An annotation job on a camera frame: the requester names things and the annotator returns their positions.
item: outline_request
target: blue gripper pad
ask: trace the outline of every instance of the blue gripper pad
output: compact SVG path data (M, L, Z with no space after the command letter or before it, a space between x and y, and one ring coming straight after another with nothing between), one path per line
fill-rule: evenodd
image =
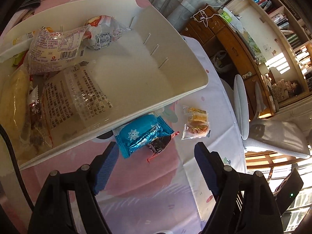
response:
M111 142L102 155L96 156L90 165L89 185L94 195L104 190L110 174L117 162L119 148L116 142Z
M217 198L220 191L218 179L222 177L223 169L223 163L218 159L219 155L210 153L203 143L195 145L194 155L209 190L214 198Z

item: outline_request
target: wooden cabinet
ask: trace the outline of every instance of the wooden cabinet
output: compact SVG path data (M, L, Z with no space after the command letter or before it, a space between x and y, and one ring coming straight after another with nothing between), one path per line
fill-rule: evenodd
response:
M256 74L248 55L229 28L223 28L216 36L231 57L240 75L245 75L248 72L252 75Z
M214 11L211 7L207 7L205 10L208 19L208 27L213 31L214 34L217 34L222 28L226 26L226 23L222 20L219 15L216 15L217 12Z
M210 58L219 50L225 50L228 53L228 60L229 62L233 62L235 67L226 74L220 74L220 77L233 78L233 82L237 73L243 77L247 93L250 119L254 118L257 110L255 82L258 82L260 86L263 101L267 107L261 115L273 113L271 112L272 108L269 105L266 91L263 88L263 79L261 78L261 74L249 52L249 49L220 16L214 15L217 12L215 12L211 7L206 8L204 11L207 17L212 17L208 19L208 27L206 27L203 22L198 22L200 21L200 13L198 13L195 16L198 21L191 19L182 30L181 35L198 40Z
M196 39L201 45L203 45L203 42L201 38L198 36L198 34L195 32L195 30L192 28L190 24L188 24L180 33L183 36L191 37Z

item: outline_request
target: white chair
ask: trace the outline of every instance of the white chair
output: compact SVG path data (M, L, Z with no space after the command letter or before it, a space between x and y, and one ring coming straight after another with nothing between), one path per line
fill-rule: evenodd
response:
M243 141L247 151L274 151L298 158L309 158L308 142L293 122L254 119L250 122L249 137Z
M241 138L246 140L249 134L249 111L247 94L244 86L244 81L240 75L236 75L234 79L234 90L221 79L227 96L234 110L234 114L241 132Z

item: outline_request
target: blue candy wrapper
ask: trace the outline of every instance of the blue candy wrapper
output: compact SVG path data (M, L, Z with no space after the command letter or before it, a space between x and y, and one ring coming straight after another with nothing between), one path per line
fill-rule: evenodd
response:
M160 116L153 113L113 130L124 158L130 157L134 151L151 143L157 137L171 135L173 132Z

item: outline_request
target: white tablecloth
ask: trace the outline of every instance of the white tablecloth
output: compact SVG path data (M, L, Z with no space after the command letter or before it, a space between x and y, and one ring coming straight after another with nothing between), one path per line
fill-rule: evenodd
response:
M211 132L210 137L183 141L176 138L175 143L192 188L199 215L202 220L207 220L212 209L206 208L206 200L211 192L206 189L206 183L194 158L195 144L204 142L210 152L217 151L224 164L230 164L237 172L246 173L247 166L238 124L221 80L200 43L193 38L183 38L206 69L209 83L205 89L179 100L178 105L194 106L207 110ZM173 123L173 129L176 131L183 127L183 113L181 109L177 108L177 105L175 113L178 116L178 122Z

